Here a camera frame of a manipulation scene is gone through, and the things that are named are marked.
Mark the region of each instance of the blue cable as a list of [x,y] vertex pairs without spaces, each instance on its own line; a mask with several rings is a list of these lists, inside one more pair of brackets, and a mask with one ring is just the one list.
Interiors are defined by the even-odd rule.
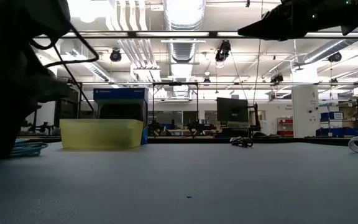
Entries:
[[44,142],[30,142],[25,139],[16,139],[11,152],[11,158],[39,156],[41,150],[46,147],[48,147],[48,144]]

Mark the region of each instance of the ventilation duct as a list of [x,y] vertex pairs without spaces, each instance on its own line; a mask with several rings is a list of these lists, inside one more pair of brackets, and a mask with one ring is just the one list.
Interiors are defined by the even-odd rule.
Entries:
[[358,39],[352,40],[332,40],[327,44],[319,47],[317,50],[310,52],[304,58],[305,63],[315,63],[321,59],[328,58],[336,52],[356,43]]
[[[191,31],[200,30],[205,12],[205,0],[165,0],[164,16],[168,30]],[[172,63],[190,63],[194,61],[197,44],[170,43],[170,61]],[[175,81],[177,78],[191,76],[192,65],[174,64],[171,65],[171,73]],[[183,86],[175,86],[174,93],[177,96],[186,96]]]

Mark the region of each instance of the yellow plastic bin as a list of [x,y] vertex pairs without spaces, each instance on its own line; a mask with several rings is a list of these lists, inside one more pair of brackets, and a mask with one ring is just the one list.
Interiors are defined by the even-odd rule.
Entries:
[[61,119],[67,149],[129,149],[140,146],[143,122],[134,119]]

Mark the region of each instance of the red shelf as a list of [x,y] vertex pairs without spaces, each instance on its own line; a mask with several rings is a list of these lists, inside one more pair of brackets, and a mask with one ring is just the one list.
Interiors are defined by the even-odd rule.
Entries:
[[279,131],[281,136],[292,136],[293,131]]
[[283,119],[278,122],[279,124],[293,124],[292,119]]

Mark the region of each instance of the gray table surface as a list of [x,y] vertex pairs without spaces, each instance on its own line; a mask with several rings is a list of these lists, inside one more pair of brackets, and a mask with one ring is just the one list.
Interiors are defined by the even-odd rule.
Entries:
[[346,147],[61,146],[0,161],[0,223],[358,223],[358,154]]

